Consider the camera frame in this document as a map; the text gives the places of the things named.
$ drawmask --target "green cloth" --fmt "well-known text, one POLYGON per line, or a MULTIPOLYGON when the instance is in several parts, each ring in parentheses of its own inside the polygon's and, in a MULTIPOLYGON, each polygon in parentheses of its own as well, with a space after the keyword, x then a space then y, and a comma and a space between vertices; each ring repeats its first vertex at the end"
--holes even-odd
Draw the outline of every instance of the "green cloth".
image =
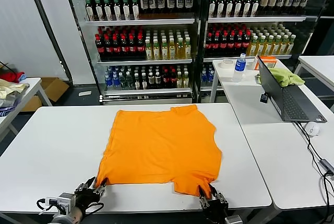
POLYGON ((281 85, 281 87, 286 87, 288 85, 300 86, 305 83, 305 81, 303 81, 301 77, 299 77, 297 74, 292 73, 290 70, 283 68, 269 68, 269 70, 278 81, 278 83, 281 85))

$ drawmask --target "cable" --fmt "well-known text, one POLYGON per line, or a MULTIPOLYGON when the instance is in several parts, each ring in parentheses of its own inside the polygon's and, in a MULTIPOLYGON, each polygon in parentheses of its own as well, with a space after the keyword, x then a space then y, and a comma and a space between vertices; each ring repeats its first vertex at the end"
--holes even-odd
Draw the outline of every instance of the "cable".
POLYGON ((312 147, 314 153, 316 154, 317 158, 319 160, 322 160, 322 157, 317 153, 317 151, 315 150, 315 148, 313 147, 312 143, 311 143, 311 139, 308 135, 308 133, 306 132, 306 130, 303 128, 302 124, 300 122, 297 122, 295 121, 297 127, 300 129, 300 131, 303 133, 303 135, 306 137, 307 139, 307 150, 309 151, 309 153, 312 155, 312 163, 314 163, 316 166, 317 166, 317 169, 319 171, 319 173, 321 174, 321 177, 323 178, 323 182, 324 182, 324 187, 325 187, 325 192, 326 192, 326 214, 325 214, 325 217, 324 219, 321 221, 320 224, 323 224, 323 223, 331 223, 333 221, 333 217, 334 215, 332 216, 331 220, 328 221, 327 218, 329 216, 329 193, 328 193, 328 189, 327 189, 327 184, 326 184, 326 181, 329 182, 333 192, 334 192, 334 187, 332 185, 332 183, 326 178, 327 176, 329 175, 332 175, 330 171, 327 171, 325 174, 323 174, 320 170, 320 167, 319 165, 317 164, 317 162, 315 161, 315 158, 314 158, 314 154, 313 152, 311 151, 310 149, 310 146, 312 147))

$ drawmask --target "computer mouse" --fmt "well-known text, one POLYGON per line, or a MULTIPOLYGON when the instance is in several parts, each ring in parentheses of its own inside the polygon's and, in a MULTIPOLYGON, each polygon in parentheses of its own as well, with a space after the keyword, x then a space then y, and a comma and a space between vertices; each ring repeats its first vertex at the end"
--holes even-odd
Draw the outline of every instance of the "computer mouse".
POLYGON ((316 122, 308 122, 305 127, 305 131, 308 133, 309 136, 316 136, 319 135, 320 126, 316 122))

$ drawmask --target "laptop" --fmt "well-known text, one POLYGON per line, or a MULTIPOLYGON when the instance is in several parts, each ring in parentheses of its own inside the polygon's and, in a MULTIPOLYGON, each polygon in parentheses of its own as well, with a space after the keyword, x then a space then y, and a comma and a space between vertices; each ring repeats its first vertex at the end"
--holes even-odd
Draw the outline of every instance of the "laptop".
POLYGON ((258 61, 261 85, 283 121, 327 122, 298 86, 281 87, 260 57, 258 61))

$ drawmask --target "small white table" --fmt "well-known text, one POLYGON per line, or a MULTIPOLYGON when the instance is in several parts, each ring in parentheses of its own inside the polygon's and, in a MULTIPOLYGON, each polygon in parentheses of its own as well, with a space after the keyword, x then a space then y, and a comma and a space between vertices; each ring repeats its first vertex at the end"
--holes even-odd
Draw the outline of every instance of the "small white table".
MULTIPOLYGON (((175 106, 184 104, 38 109, 0 157, 0 171, 8 178, 0 180, 0 212, 39 213, 38 199, 72 193, 95 176, 118 110, 164 111, 175 106)), ((197 106, 217 128, 214 139, 223 153, 212 185, 232 209, 269 206, 271 198, 231 105, 197 106)), ((198 197, 174 192, 173 183, 107 186, 102 201, 100 213, 201 209, 198 197)))
MULTIPOLYGON (((325 206, 324 186, 312 166, 306 139, 293 123, 282 121, 270 100, 267 104, 260 102, 264 90, 256 84, 258 71, 247 69, 243 80, 235 83, 234 70, 221 68, 220 62, 213 61, 215 80, 219 79, 223 86, 273 201, 271 207, 261 210, 249 223, 267 223, 283 210, 325 206)), ((280 61, 276 67, 286 68, 280 61)), ((334 114, 305 85, 300 88, 328 120, 320 124, 320 135, 313 137, 312 143, 320 156, 334 164, 334 114)), ((334 204, 332 195, 330 203, 334 204)))
POLYGON ((308 71, 334 92, 334 55, 299 56, 295 74, 308 71))
POLYGON ((41 82, 42 82, 41 78, 27 78, 20 82, 20 83, 28 83, 29 87, 22 92, 23 93, 22 95, 20 95, 21 102, 16 106, 16 108, 12 112, 10 112, 7 116, 0 117, 0 141, 7 135, 9 130, 11 130, 15 135, 18 134, 18 131, 11 124, 11 122, 35 94, 39 96, 43 105, 52 107, 50 100, 46 96, 41 86, 41 82))

